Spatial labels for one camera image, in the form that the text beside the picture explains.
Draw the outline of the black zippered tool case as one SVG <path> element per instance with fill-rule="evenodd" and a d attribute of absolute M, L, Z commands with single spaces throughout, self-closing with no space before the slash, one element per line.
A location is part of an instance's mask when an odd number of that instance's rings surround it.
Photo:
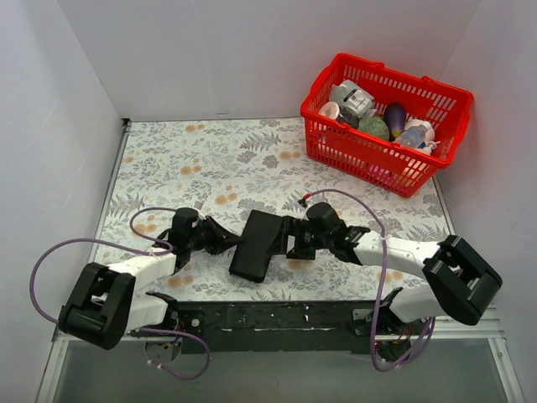
<path fill-rule="evenodd" d="M 242 231 L 229 273 L 254 283 L 265 280 L 270 260 L 281 246 L 277 240 L 283 218 L 252 210 Z"/>

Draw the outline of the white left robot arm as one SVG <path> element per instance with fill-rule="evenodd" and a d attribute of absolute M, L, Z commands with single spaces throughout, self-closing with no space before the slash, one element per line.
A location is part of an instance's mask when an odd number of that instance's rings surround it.
<path fill-rule="evenodd" d="M 59 328 L 106 350 L 123 335 L 147 327 L 168 336 L 184 324 L 177 301 L 149 286 L 175 275 L 194 252 L 218 255 L 241 241 L 214 218 L 179 208 L 148 252 L 110 265 L 87 264 L 60 310 Z"/>

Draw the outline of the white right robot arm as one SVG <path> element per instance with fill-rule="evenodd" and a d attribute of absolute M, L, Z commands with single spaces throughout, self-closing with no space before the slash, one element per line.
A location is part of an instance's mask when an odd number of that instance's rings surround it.
<path fill-rule="evenodd" d="M 370 328 L 382 333 L 399 333 L 411 322 L 438 316 L 474 326 L 503 285 L 499 273 L 464 238 L 450 235 L 437 243 L 389 238 L 346 224 L 326 202 L 311 206 L 302 218 L 284 217 L 282 232 L 295 240 L 289 259 L 313 260 L 325 249 L 345 263 L 383 266 L 424 281 L 390 291 L 378 312 L 366 317 Z"/>

